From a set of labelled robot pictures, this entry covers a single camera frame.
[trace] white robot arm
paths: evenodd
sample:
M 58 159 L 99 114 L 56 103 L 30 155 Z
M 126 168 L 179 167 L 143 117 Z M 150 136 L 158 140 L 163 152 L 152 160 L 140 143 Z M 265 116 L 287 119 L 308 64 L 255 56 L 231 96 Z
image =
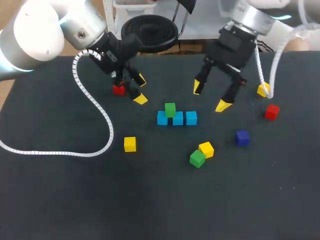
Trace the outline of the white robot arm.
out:
M 312 2 L 313 4 L 317 2 L 316 5 L 320 5 L 320 1 Z M 278 63 L 287 43 L 300 31 L 320 29 L 319 24 L 310 22 L 310 20 L 312 21 L 313 19 L 308 19 L 307 17 L 308 14 L 306 12 L 313 8 L 313 4 L 311 4 L 311 1 L 308 1 L 308 5 L 305 5 L 305 3 L 307 2 L 304 0 L 237 0 L 231 14 L 230 22 L 219 31 L 220 36 L 217 41 L 208 42 L 205 46 L 204 65 L 194 78 L 193 93 L 200 95 L 207 83 L 212 67 L 219 68 L 231 77 L 231 85 L 220 99 L 220 103 L 215 110 L 216 112 L 223 112 L 235 102 L 240 88 L 246 84 L 247 81 L 242 78 L 241 72 L 247 65 L 252 54 L 255 53 L 263 90 L 268 98 L 273 98 Z M 270 72 L 270 90 L 268 90 L 262 73 L 257 37 L 259 35 L 266 36 L 276 22 L 275 17 L 266 11 L 266 9 L 273 8 L 280 8 L 281 11 L 287 9 L 286 14 L 290 13 L 294 15 L 295 12 L 298 12 L 303 25 L 299 25 L 292 30 L 292 32 L 283 39 L 282 44 L 278 46 Z
M 283 14 L 299 14 L 299 4 L 303 4 L 309 22 L 320 23 L 320 1 L 318 0 L 247 0 L 253 7 L 268 13 L 277 10 Z
M 56 58 L 65 38 L 78 50 L 89 48 L 106 25 L 90 0 L 24 0 L 0 33 L 0 81 Z

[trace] cyan cube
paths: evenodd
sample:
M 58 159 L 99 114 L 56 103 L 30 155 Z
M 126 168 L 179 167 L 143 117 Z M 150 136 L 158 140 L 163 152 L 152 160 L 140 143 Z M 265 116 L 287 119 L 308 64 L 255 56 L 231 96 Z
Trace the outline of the cyan cube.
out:
M 173 126 L 183 126 L 184 125 L 184 113 L 182 111 L 177 111 L 175 117 L 173 118 Z
M 239 147 L 245 147 L 250 144 L 250 135 L 248 131 L 237 131 L 235 135 L 235 143 Z
M 168 125 L 168 118 L 166 117 L 165 111 L 158 111 L 158 116 L 156 120 L 157 120 L 157 124 L 160 126 Z
M 196 111 L 187 111 L 186 112 L 186 125 L 195 126 L 197 125 L 198 117 Z

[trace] black mat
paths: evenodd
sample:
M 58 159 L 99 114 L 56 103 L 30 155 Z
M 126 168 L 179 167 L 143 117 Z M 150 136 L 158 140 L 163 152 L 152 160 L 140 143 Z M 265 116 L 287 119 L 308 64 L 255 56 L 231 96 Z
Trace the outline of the black mat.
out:
M 263 54 L 270 69 L 273 55 Z M 288 53 L 275 97 L 257 96 L 254 59 L 248 85 L 215 113 L 230 81 L 213 70 L 202 96 L 193 77 L 203 56 L 137 57 L 149 102 L 115 97 L 109 76 L 88 58 L 79 76 L 109 113 L 115 139 L 102 156 L 21 156 L 0 149 L 1 240 L 270 240 L 320 236 L 320 53 Z M 109 137 L 97 109 L 76 86 L 72 58 L 60 57 L 18 79 L 1 112 L 0 138 L 20 150 L 94 152 Z M 157 126 L 175 102 L 197 111 L 198 126 Z M 280 109 L 264 120 L 268 104 Z M 248 130 L 249 147 L 235 146 Z M 137 153 L 124 153 L 126 136 Z M 200 169 L 189 155 L 210 141 L 214 158 Z

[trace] wooden floor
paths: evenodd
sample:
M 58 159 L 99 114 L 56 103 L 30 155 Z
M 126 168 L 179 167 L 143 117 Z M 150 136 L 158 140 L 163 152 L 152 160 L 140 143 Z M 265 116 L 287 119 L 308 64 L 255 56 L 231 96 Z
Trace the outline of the wooden floor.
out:
M 0 0 L 0 30 L 6 26 L 10 18 L 15 14 L 18 6 L 22 0 Z M 101 12 L 102 16 L 105 16 L 103 0 L 91 0 L 91 2 Z M 70 43 L 65 41 L 64 49 L 61 53 L 62 56 L 74 56 L 78 53 L 78 50 L 74 49 Z M 0 110 L 9 94 L 9 91 L 14 83 L 14 80 L 7 80 L 0 82 Z

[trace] white shelf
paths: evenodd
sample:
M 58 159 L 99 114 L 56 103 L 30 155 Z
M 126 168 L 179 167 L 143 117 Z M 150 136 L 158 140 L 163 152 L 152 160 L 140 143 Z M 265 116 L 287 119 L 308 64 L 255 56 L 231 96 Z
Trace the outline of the white shelf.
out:
M 155 15 L 160 15 L 168 19 L 173 18 L 177 1 L 160 0 L 154 9 Z M 186 9 L 180 6 L 175 23 L 181 30 Z M 138 16 L 139 13 L 132 13 L 132 17 Z M 229 21 L 227 17 L 221 17 L 217 0 L 198 0 L 194 11 L 188 16 L 184 32 L 180 40 L 196 39 L 217 39 L 219 30 Z M 115 36 L 121 39 L 121 28 L 124 25 L 119 17 L 115 18 Z

